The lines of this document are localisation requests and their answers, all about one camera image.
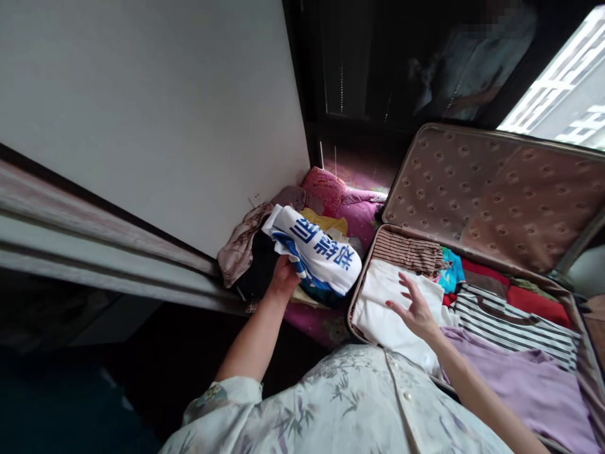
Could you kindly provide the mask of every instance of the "yellow clothing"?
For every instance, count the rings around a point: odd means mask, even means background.
[[[313,224],[317,224],[323,231],[326,231],[330,227],[334,227],[336,230],[342,232],[343,235],[347,236],[347,230],[349,230],[349,224],[345,218],[334,219],[329,216],[320,216],[314,212],[311,208],[305,208],[299,211],[305,219],[311,221]]]
[[[301,289],[300,286],[296,286],[296,288],[294,289],[294,293],[292,293],[292,297],[290,298],[290,301],[292,301],[293,303],[306,304],[306,305],[314,307],[316,309],[329,309],[326,306],[324,306],[323,304],[318,303],[317,301],[312,299],[312,297],[307,295],[304,292],[304,290]]]

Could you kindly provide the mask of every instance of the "floral blouse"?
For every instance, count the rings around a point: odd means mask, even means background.
[[[161,453],[510,453],[475,415],[403,356],[348,345],[294,387],[213,383],[185,411]]]

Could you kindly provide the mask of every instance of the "purple shirt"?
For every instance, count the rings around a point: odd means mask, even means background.
[[[540,350],[504,350],[462,328],[441,330],[531,430],[575,454],[602,453],[578,381],[555,358]]]

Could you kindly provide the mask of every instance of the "electrical outlet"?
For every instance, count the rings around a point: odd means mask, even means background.
[[[260,194],[252,194],[251,196],[249,196],[248,201],[252,204],[254,208],[256,208],[263,202],[263,199],[262,197],[260,197]]]

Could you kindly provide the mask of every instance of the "person's left hand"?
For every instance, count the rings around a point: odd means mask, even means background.
[[[294,267],[287,255],[281,255],[275,264],[273,279],[269,285],[269,291],[282,294],[288,299],[292,296],[294,288],[301,283],[301,278],[296,275]]]

